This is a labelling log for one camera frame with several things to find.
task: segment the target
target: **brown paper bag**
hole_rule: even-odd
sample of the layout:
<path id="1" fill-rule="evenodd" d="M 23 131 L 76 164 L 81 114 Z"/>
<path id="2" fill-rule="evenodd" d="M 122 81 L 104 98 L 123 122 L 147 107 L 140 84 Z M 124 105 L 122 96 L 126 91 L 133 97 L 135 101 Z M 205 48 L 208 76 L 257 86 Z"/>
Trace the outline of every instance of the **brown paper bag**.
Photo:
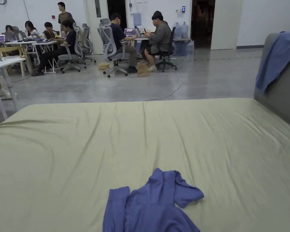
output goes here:
<path id="1" fill-rule="evenodd" d="M 136 68 L 137 68 L 137 76 L 140 76 L 140 77 L 148 76 L 146 61 L 138 62 Z"/>
<path id="2" fill-rule="evenodd" d="M 99 64 L 98 64 L 98 69 L 99 69 L 99 70 L 108 69 L 108 68 L 109 68 L 109 64 L 110 64 L 110 63 L 99 63 Z"/>

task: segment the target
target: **white wall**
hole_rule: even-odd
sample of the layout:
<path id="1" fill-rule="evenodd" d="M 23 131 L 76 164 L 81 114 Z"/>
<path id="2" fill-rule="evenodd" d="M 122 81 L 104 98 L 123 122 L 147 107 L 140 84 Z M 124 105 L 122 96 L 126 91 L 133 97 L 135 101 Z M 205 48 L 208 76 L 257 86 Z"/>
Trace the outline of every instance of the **white wall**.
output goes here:
<path id="1" fill-rule="evenodd" d="M 54 0 L 25 0 L 30 21 L 42 33 L 45 22 L 51 22 L 55 30 L 60 30 L 58 24 L 59 1 Z M 86 23 L 83 0 L 64 0 L 67 12 L 70 12 L 78 25 Z M 6 5 L 0 5 L 0 34 L 5 31 L 5 25 L 18 26 L 25 31 L 28 16 L 23 0 L 8 0 Z"/>
<path id="2" fill-rule="evenodd" d="M 281 31 L 290 31 L 290 0 L 244 0 L 237 46 L 263 45 Z"/>
<path id="3" fill-rule="evenodd" d="M 130 12 L 129 0 L 126 0 L 128 27 L 134 27 L 133 15 Z M 191 0 L 131 0 L 132 13 L 142 13 L 142 27 L 155 30 L 153 26 L 152 16 L 155 11 L 160 11 L 163 19 L 172 27 L 175 22 L 186 24 L 189 26 L 189 36 L 191 28 Z M 185 13 L 176 13 L 176 9 L 181 10 L 182 6 L 186 6 Z"/>

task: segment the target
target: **sneaker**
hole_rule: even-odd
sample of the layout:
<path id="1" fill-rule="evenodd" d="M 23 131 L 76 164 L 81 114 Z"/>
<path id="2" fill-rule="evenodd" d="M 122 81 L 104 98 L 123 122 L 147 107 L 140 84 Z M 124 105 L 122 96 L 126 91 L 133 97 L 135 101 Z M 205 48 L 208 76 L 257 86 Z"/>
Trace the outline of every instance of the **sneaker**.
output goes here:
<path id="1" fill-rule="evenodd" d="M 136 67 L 133 66 L 129 66 L 129 68 L 127 69 L 128 73 L 137 73 L 137 69 Z"/>
<path id="2" fill-rule="evenodd" d="M 153 66 L 147 68 L 147 72 L 154 72 L 154 71 L 157 71 L 156 65 L 153 65 Z"/>
<path id="3" fill-rule="evenodd" d="M 44 76 L 44 73 L 41 71 L 33 71 L 31 73 L 31 76 Z"/>
<path id="4" fill-rule="evenodd" d="M 11 100 L 12 99 L 10 92 L 6 91 L 4 89 L 0 89 L 0 97 L 1 97 L 1 100 Z"/>

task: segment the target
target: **black shoe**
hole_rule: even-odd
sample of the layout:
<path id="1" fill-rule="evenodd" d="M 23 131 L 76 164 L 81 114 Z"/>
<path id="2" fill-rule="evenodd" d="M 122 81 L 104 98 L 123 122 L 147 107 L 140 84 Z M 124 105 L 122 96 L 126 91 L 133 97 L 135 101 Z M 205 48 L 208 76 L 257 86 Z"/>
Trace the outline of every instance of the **black shoe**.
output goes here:
<path id="1" fill-rule="evenodd" d="M 39 71 L 33 71 L 31 76 L 44 76 L 44 73 L 43 72 L 39 72 Z"/>
<path id="2" fill-rule="evenodd" d="M 137 69 L 136 67 L 133 66 L 129 66 L 129 68 L 127 69 L 128 73 L 137 73 Z"/>

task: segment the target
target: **door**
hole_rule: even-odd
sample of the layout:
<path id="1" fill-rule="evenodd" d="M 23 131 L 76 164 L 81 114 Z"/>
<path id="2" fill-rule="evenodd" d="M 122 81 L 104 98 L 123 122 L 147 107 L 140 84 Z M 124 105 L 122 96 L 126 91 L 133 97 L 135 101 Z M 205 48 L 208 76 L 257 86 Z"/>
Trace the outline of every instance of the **door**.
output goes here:
<path id="1" fill-rule="evenodd" d="M 243 0 L 216 0 L 211 50 L 235 49 Z"/>
<path id="2" fill-rule="evenodd" d="M 93 43 L 93 52 L 95 55 L 103 54 L 103 43 L 97 31 L 101 18 L 108 18 L 106 0 L 84 0 L 86 18 L 90 26 L 90 40 Z"/>

